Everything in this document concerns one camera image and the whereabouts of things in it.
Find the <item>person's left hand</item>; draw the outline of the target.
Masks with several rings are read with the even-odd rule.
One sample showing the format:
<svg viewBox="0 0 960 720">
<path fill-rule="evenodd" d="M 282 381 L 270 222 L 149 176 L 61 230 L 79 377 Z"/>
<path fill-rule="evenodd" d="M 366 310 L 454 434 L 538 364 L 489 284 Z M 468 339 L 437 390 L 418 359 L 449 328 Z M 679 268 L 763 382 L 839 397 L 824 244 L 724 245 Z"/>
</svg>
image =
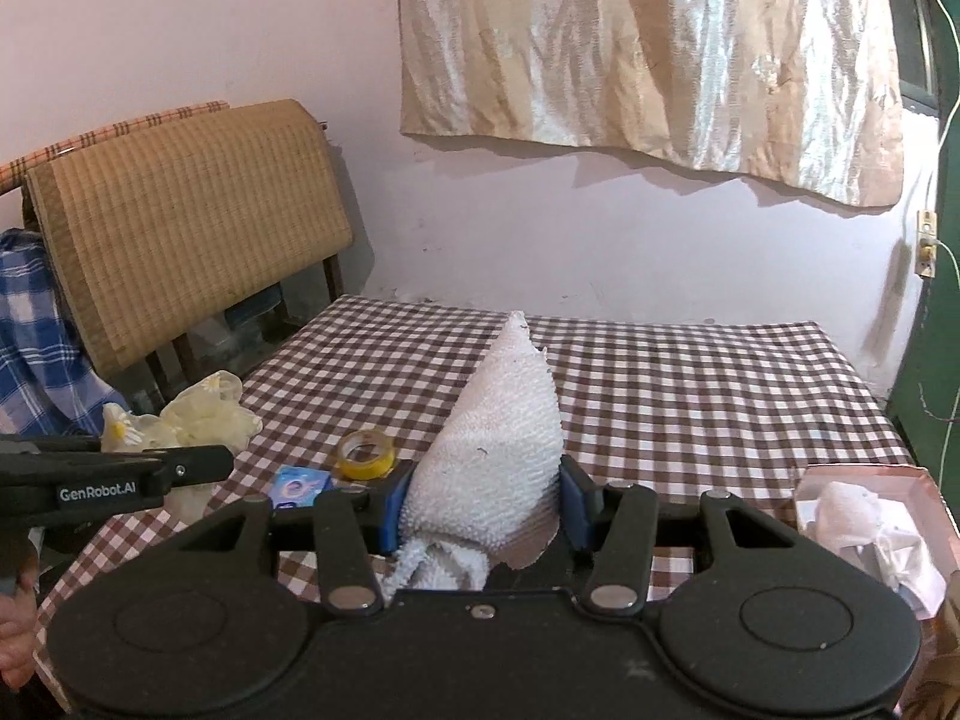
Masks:
<svg viewBox="0 0 960 720">
<path fill-rule="evenodd" d="M 26 541 L 14 595 L 2 596 L 0 667 L 3 684 L 10 691 L 19 691 L 36 671 L 36 582 L 37 554 L 34 544 Z"/>
</svg>

